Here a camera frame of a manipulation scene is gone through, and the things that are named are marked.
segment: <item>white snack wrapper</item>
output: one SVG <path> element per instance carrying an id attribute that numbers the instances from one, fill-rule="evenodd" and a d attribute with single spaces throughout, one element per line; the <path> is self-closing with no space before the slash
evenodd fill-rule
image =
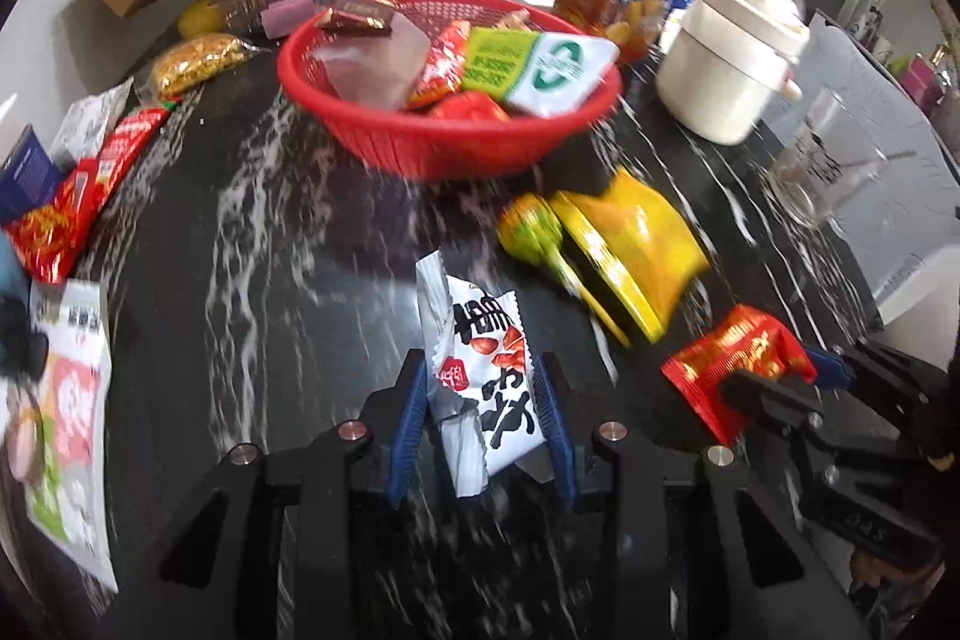
<path id="1" fill-rule="evenodd" d="M 104 504 L 104 407 L 110 385 L 107 305 L 95 283 L 34 283 L 32 328 L 50 341 L 37 386 L 43 421 L 40 477 L 27 514 L 67 557 L 116 591 Z"/>
<path id="2" fill-rule="evenodd" d="M 449 276 L 438 250 L 416 264 L 416 303 L 430 363 L 430 413 L 457 496 L 474 496 L 544 442 L 517 295 L 493 298 Z"/>
<path id="3" fill-rule="evenodd" d="M 70 172 L 83 158 L 96 158 L 107 134 L 123 116 L 133 77 L 99 95 L 74 101 L 50 148 L 50 160 L 61 172 Z"/>

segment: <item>glass cup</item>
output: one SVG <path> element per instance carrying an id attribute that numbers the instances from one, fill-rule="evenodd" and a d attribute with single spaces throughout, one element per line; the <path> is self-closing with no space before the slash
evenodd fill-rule
<path id="1" fill-rule="evenodd" d="M 767 178 L 787 215 L 812 229 L 874 182 L 888 164 L 839 95 L 824 88 Z"/>

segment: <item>yellow snack packet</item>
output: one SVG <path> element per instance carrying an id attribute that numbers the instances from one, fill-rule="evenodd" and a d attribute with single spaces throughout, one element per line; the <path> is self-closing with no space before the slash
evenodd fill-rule
<path id="1" fill-rule="evenodd" d="M 685 287 L 709 268 L 685 220 L 622 167 L 598 199 L 558 191 L 549 203 L 647 338 L 660 339 Z"/>

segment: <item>white lid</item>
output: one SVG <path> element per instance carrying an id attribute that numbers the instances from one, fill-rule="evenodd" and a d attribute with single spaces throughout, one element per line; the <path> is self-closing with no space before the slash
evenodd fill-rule
<path id="1" fill-rule="evenodd" d="M 791 0 L 702 0 L 718 13 L 788 59 L 806 47 L 809 29 Z"/>

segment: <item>red plastic basket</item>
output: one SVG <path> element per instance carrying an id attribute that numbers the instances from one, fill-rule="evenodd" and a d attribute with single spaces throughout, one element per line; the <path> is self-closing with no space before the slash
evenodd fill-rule
<path id="1" fill-rule="evenodd" d="M 431 39 L 453 20 L 493 25 L 525 7 L 509 0 L 391 0 Z M 569 23 L 536 10 L 533 28 L 580 33 Z M 305 23 L 280 51 L 277 72 L 290 100 L 317 116 L 345 148 L 364 163 L 414 180 L 467 179 L 511 175 L 526 169 L 611 113 L 620 95 L 620 74 L 611 67 L 603 82 L 576 112 L 555 118 L 502 121 L 446 121 L 410 112 L 368 109 L 340 100 L 323 64 L 311 57 L 325 31 Z"/>

